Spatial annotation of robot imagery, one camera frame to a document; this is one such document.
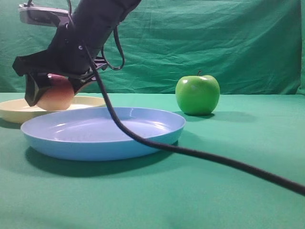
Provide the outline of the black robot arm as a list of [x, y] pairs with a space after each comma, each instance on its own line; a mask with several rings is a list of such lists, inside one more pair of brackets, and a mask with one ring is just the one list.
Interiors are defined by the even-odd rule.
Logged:
[[96, 81], [98, 69], [110, 64], [102, 53], [109, 36], [118, 40], [118, 25], [139, 5], [138, 0], [82, 0], [74, 11], [40, 7], [28, 1], [19, 5], [20, 21], [55, 27], [46, 50], [16, 57], [12, 67], [26, 77], [25, 100], [35, 106], [51, 88], [49, 74], [65, 76], [75, 93]]

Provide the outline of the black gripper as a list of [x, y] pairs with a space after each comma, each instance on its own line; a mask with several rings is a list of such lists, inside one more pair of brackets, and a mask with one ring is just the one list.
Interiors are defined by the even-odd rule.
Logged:
[[99, 53], [109, 36], [108, 21], [69, 21], [57, 28], [46, 50], [17, 56], [12, 67], [18, 76], [26, 77], [27, 104], [35, 106], [51, 88], [48, 73], [68, 76], [74, 95], [95, 83], [91, 65], [102, 70], [107, 68]]

